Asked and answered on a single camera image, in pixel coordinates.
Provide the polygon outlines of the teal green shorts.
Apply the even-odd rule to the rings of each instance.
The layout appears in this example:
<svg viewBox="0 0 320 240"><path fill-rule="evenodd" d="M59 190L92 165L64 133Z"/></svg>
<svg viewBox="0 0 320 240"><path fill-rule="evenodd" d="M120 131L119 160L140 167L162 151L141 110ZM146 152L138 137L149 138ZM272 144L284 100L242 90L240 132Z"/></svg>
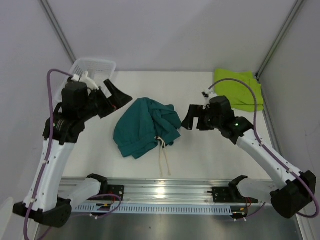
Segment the teal green shorts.
<svg viewBox="0 0 320 240"><path fill-rule="evenodd" d="M181 119L174 105L138 98L117 122L113 140L122 157L138 159L156 148L159 142L173 145L181 137Z"/></svg>

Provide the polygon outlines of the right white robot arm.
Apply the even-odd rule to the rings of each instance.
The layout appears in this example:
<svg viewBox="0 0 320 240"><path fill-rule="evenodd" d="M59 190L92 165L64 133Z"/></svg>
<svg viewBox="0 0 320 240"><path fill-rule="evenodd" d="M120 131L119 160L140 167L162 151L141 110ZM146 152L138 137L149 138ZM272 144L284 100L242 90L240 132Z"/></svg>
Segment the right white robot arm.
<svg viewBox="0 0 320 240"><path fill-rule="evenodd" d="M315 205L315 213L305 215L313 219L320 214L320 204L315 197L317 178L311 171L302 172L259 137L255 126L243 116L235 116L227 106L213 103L207 106L191 104L182 127L200 131L219 130L221 135L249 154L269 175L273 186L264 185L249 177L242 176L236 185L228 189L228 196L234 202L252 197L269 203L285 219L299 215L310 203Z"/></svg>

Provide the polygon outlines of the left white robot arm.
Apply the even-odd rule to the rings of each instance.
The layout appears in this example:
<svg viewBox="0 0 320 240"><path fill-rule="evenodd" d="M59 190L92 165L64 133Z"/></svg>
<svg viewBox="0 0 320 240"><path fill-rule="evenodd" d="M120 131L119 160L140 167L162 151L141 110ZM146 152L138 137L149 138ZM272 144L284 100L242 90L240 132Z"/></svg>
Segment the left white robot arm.
<svg viewBox="0 0 320 240"><path fill-rule="evenodd" d="M107 97L101 87L68 80L61 91L62 101L51 112L43 132L43 152L37 176L24 201L13 206L13 213L53 228L61 228L69 220L72 209L88 199L103 200L108 196L108 179L90 174L73 190L58 194L67 161L85 130L85 123L99 116L101 119L132 101L132 97L116 88L107 79Z"/></svg>

